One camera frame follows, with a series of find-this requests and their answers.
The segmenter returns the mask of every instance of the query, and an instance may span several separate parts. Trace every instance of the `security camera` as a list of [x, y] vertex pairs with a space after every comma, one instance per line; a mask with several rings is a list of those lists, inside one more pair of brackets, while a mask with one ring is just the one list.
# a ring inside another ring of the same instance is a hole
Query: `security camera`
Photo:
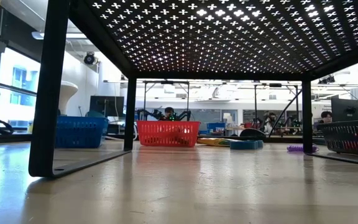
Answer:
[[94, 52], [87, 52], [84, 57], [84, 63], [87, 65], [94, 65], [98, 62], [98, 58], [94, 56]]

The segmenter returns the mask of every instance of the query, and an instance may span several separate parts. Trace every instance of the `hair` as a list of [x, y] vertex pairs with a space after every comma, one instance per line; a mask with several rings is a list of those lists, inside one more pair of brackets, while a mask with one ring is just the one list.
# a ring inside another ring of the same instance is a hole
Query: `hair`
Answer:
[[329, 115], [330, 117], [333, 117], [333, 114], [332, 114], [330, 111], [323, 111], [323, 112], [321, 113], [321, 118], [326, 118], [326, 117], [328, 117], [328, 115]]
[[167, 107], [167, 108], [165, 109], [165, 112], [166, 112], [166, 113], [173, 113], [174, 110], [173, 110], [172, 107]]

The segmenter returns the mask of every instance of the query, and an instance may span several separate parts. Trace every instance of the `red basket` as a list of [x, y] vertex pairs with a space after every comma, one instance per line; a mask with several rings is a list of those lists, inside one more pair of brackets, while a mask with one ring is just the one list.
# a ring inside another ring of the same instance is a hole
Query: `red basket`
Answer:
[[198, 121], [137, 121], [143, 146], [193, 147], [199, 126]]

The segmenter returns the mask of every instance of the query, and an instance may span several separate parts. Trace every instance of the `light through perforations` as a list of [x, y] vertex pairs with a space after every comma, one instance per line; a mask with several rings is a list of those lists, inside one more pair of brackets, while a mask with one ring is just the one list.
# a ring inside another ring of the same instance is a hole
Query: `light through perforations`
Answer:
[[358, 48], [358, 0], [86, 0], [139, 71], [304, 73]]

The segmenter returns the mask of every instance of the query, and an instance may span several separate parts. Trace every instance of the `computer monitor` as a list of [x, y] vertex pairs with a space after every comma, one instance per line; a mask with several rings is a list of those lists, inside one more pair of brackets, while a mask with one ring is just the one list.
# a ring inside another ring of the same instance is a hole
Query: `computer monitor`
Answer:
[[123, 96], [91, 96], [89, 106], [90, 111], [96, 111], [105, 117], [124, 116], [124, 97]]
[[331, 98], [333, 122], [358, 121], [358, 100]]

